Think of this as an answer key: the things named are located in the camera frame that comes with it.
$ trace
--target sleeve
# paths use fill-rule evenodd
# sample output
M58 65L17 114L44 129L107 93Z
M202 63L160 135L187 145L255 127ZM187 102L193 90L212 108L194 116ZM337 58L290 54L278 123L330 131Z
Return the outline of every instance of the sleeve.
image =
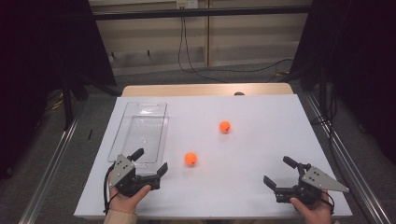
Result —
M136 214L109 210L105 219L105 224L135 224L136 221Z

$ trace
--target electrical outlet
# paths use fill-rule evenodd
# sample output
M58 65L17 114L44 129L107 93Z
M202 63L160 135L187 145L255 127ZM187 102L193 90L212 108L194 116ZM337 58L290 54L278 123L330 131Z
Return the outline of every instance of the electrical outlet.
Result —
M198 0L187 0L187 8L198 8Z
M187 8L187 0L177 0L176 9L184 9L184 8Z

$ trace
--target human hand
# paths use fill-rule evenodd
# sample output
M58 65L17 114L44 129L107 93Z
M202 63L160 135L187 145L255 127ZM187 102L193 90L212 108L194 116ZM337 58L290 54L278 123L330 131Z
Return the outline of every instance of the human hand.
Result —
M110 198L113 198L110 202L110 209L114 211L119 211L123 213L131 213L134 214L137 204L149 193L151 190L150 185L146 185L141 190L139 190L136 195L129 198L122 194L119 194L117 188L111 188Z
M321 193L321 198L328 202L329 196L326 194L327 191L323 191ZM302 202L300 202L296 198L291 198L290 202L294 205L294 207L303 214L305 217L306 224L331 224L332 223L332 215L331 208L326 203L318 200L311 206L306 206Z

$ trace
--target orange ball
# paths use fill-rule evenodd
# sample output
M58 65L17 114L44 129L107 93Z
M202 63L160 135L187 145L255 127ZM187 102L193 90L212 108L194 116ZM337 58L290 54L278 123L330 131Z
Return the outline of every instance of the orange ball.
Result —
M194 165L197 162L197 156L195 155L195 153L193 152L189 152L186 154L186 156L184 157L184 161L186 162L186 164L188 164L189 166Z
M231 129L231 124L227 120L224 120L220 124L220 130L222 133L227 133Z

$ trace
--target metal bracket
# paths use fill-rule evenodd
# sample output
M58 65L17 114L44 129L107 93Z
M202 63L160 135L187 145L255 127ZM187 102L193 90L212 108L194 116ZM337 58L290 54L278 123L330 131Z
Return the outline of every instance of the metal bracket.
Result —
M134 164L121 154L117 157L116 164L114 165L113 175L111 176L108 186L113 188L116 186L126 175L131 173L134 169Z
M326 173L321 171L318 167L312 166L302 180L318 189L329 189L335 191L349 192L349 188L345 187L335 179L328 176Z

